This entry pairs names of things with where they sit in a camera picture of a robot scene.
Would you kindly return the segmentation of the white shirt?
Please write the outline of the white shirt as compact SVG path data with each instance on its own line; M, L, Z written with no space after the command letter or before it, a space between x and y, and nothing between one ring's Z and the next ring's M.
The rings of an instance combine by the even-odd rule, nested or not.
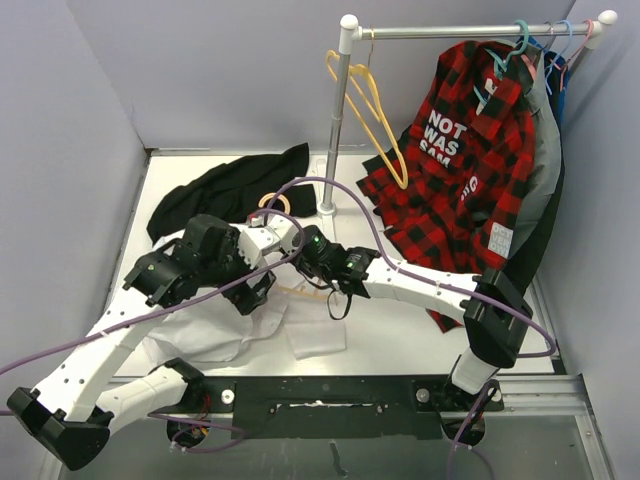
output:
M229 362L259 340L280 331L298 359L342 352L346 326L329 317L341 298L330 300L306 284L290 264L273 271L276 281L267 303L242 316L218 295L169 315L142 341L148 358L157 364L179 357L196 363Z

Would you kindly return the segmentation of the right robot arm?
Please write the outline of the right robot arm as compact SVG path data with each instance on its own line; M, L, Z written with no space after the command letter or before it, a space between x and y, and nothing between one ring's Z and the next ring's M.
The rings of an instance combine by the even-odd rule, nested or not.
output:
M390 299L420 307L460 323L468 348L445 384L448 402L469 408L501 369L512 368L528 324L517 318L532 310L501 271L457 274L412 265L366 247L345 248L311 225L293 236L299 251L293 264L348 297Z

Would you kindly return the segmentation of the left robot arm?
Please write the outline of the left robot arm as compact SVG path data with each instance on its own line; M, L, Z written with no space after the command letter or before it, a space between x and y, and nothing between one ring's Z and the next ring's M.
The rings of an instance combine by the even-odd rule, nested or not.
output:
M123 386L107 385L152 329L195 304L200 289L223 295L244 315L264 304L274 282L264 258L284 245L282 234L260 218L247 226L210 215L192 218L135 262L104 314L84 339L68 346L68 357L51 374L10 395L11 414L77 471L123 427L165 407L195 409L205 396L204 375L180 358Z

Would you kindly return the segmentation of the red black plaid shirt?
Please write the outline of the red black plaid shirt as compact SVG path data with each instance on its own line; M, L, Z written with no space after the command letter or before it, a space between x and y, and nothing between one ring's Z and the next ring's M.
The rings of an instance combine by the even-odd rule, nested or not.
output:
M364 162L357 182L384 226L384 234L411 264L453 273L502 269L534 166L535 133L524 100L521 56L501 81L493 75L490 40L463 41L440 54L429 92L403 132L394 166L404 162L401 188L379 157ZM495 92L484 107L473 87Z

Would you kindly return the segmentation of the teal hanger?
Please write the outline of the teal hanger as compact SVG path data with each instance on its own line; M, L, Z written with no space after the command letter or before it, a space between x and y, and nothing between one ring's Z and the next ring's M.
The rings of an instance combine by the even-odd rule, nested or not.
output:
M510 60L512 58L521 56L525 53L527 46L529 45L530 39L530 31L528 24L521 19L517 19L514 21L515 25L518 25L521 30L522 40L519 44L517 44L505 58L502 58L498 53L494 52L490 48L486 48L485 52L493 59L493 75L496 80L501 81L504 77L504 73L507 71ZM474 86L473 91L479 101L479 106L484 107L488 102L489 98L494 94L495 88L494 84L487 80L487 84L485 85L485 90L487 94L482 94L478 87Z

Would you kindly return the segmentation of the pink hanger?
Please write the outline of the pink hanger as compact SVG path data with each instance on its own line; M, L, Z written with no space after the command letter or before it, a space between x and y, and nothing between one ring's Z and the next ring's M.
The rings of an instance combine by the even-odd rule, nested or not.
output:
M565 90L565 86L567 84L566 78L568 77L568 72L571 65L575 62L575 60L577 59L577 56L586 48L587 43L589 42L589 40L591 39L591 36L593 35L595 22L591 19L587 19L584 21L584 23L587 25L587 30L584 35L584 40L582 41L580 46L573 52L573 54L565 61L565 64L560 68L560 77L559 77L560 92Z

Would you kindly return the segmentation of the blue hanger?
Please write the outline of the blue hanger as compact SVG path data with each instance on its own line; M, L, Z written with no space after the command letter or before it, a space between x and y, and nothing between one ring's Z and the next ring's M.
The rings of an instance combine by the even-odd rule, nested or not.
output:
M574 35L574 27L573 27L573 24L569 20L563 19L563 20L560 20L560 21L556 22L556 24L562 24L562 25L566 26L566 33L567 33L568 40L566 41L566 45L562 49L558 49L558 51L554 54L554 56L549 61L549 64L545 67L546 90L547 90L547 93L549 95L551 95L553 93L553 89L552 89L552 86L550 84L550 76L552 74L552 71L555 68L562 69L562 67L557 65L557 61L560 58L564 57L565 52L571 46L571 43L573 41L573 35Z

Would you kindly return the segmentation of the black hanging garment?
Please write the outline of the black hanging garment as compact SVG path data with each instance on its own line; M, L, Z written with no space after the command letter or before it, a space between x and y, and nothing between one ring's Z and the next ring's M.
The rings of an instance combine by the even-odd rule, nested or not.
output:
M561 144L561 167L556 190L552 194L541 220L530 237L514 257L511 259L508 257L505 266L502 268L502 271L521 294L526 292L534 279L549 244L562 196L564 177L565 164Z

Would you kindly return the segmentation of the grey garment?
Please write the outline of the grey garment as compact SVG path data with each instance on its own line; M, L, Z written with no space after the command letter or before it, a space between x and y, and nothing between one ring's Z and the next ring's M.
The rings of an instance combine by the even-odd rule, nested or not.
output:
M534 166L517 215L509 259L515 256L541 220L556 190L561 167L560 131L547 93L544 55L539 48L529 45L520 59L525 66L519 68L519 78L534 124Z

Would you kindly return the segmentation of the metal clothes rack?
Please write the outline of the metal clothes rack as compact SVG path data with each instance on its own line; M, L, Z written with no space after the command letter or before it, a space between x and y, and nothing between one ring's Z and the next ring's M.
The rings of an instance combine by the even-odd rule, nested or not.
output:
M380 103L375 78L367 66L353 66L351 64L352 51L356 43L360 41L373 43L382 40L498 38L519 35L525 39L530 35L551 38L582 35L585 37L584 46L578 50L577 56L573 59L575 63L580 63L588 56L590 51L596 49L602 43L606 31L615 25L617 20L618 14L616 11L605 10L595 20L588 19L581 24L572 24L567 20L562 20L539 25L515 22L511 25L365 28L359 24L359 20L355 15L344 15L340 20L338 50L329 51L325 58L327 66L330 66L331 60L335 58L338 62L338 67L336 70L329 71L336 82L331 132L327 157L318 164L318 172L322 176L316 181L317 183L323 182L325 184L324 187L318 190L317 212L322 221L331 223L337 212L336 204L333 201L333 181L336 176L339 156L344 106L353 104L347 94L347 84L351 76L361 76L366 80L371 95L364 96L364 102L368 105L374 118L382 124L385 132L391 132L391 127Z

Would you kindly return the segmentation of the blue garment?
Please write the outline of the blue garment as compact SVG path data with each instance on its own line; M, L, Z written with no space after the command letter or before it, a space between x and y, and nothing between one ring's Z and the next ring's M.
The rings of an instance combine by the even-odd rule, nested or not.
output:
M533 48L534 58L536 60L539 57L543 58L545 91L554 119L559 126L562 126L570 81L570 75L564 70L566 60L562 55L550 50L533 36L529 37L528 43Z

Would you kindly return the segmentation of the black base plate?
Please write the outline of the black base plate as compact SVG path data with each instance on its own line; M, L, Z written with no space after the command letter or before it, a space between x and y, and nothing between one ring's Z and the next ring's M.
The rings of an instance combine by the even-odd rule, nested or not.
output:
M466 415L504 408L499 384L487 397L465 393L445 375L208 376L171 416L228 415L251 439L439 439Z

